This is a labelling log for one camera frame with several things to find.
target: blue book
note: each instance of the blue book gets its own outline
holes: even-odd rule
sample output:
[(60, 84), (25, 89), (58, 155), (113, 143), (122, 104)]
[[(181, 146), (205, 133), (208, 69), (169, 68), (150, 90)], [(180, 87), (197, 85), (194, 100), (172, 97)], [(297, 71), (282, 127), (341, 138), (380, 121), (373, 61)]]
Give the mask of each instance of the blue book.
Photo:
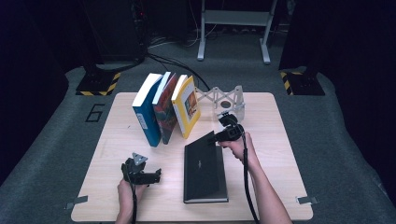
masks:
[(150, 73), (132, 103), (132, 108), (151, 147), (158, 146), (161, 141), (161, 132), (155, 118), (152, 100), (162, 77), (163, 75)]

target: book cover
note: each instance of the book cover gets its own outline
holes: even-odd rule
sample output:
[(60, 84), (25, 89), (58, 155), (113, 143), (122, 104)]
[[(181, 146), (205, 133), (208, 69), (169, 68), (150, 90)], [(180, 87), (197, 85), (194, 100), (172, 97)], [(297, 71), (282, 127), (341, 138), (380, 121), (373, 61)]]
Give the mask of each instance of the book cover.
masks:
[(222, 148), (212, 131), (184, 148), (184, 203), (227, 203)]
[(160, 74), (148, 74), (132, 103), (132, 108), (151, 147), (158, 146), (161, 141), (161, 132), (155, 119), (152, 100), (162, 77), (163, 75)]
[(181, 133), (184, 138), (188, 138), (194, 124), (201, 116), (193, 77), (180, 76), (172, 95), (172, 104)]
[(163, 143), (166, 145), (169, 143), (169, 139), (177, 124), (177, 117), (171, 100), (176, 84), (177, 75), (171, 75), (170, 72), (165, 73), (152, 101)]

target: metal bookend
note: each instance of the metal bookend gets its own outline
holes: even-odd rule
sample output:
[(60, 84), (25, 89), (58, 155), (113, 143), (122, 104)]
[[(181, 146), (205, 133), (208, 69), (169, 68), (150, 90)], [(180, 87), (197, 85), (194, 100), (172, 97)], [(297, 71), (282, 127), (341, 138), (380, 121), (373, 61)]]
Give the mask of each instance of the metal bookend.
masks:
[(219, 119), (223, 113), (234, 114), (239, 122), (245, 117), (245, 102), (242, 86), (236, 86), (232, 91), (224, 92), (218, 87), (214, 87), (208, 92), (203, 92), (195, 88), (198, 102), (202, 99), (209, 99), (213, 103), (214, 119)]

